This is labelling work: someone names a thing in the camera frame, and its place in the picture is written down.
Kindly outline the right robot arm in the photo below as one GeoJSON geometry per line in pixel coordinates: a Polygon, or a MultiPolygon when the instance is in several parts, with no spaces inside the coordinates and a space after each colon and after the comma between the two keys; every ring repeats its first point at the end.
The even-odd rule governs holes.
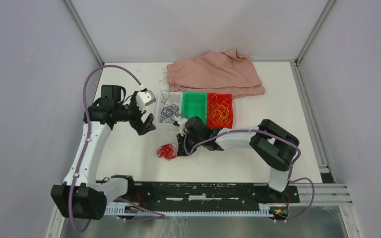
{"type": "Polygon", "coordinates": [[[177,155],[190,156],[197,148],[209,151],[251,149],[270,166],[267,197],[280,202],[287,195],[293,164],[300,157],[299,139],[275,122],[264,119],[259,125],[241,129],[210,128],[201,118],[175,117],[179,128],[177,155]]]}

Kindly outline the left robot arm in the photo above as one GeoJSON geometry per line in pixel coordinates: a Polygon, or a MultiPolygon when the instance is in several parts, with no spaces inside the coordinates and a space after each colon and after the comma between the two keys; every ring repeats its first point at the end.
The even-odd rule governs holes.
{"type": "Polygon", "coordinates": [[[147,106],[155,103],[153,92],[144,88],[134,91],[125,104],[125,88],[103,85],[101,96],[87,107],[81,143],[72,166],[60,185],[51,189],[51,197],[65,218],[100,220],[106,206],[120,197],[129,202],[136,188],[131,176],[113,176],[98,185],[97,170],[105,144],[118,122],[128,122],[138,135],[155,130],[154,115],[142,116],[147,106]]]}

